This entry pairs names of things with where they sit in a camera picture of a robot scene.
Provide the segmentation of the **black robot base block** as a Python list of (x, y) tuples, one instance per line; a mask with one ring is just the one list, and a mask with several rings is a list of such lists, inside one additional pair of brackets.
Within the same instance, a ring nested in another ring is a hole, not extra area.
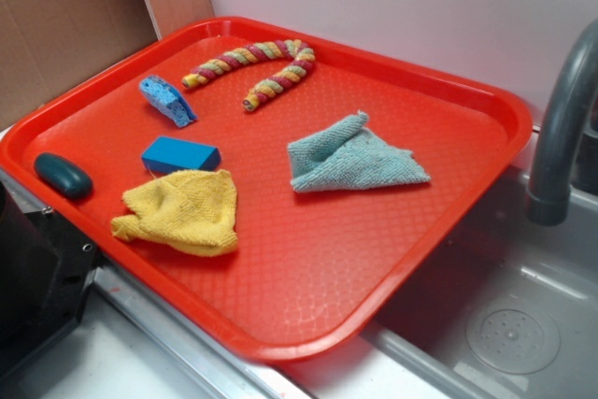
[(100, 252), (58, 211), (1, 188), (1, 379), (78, 327)]

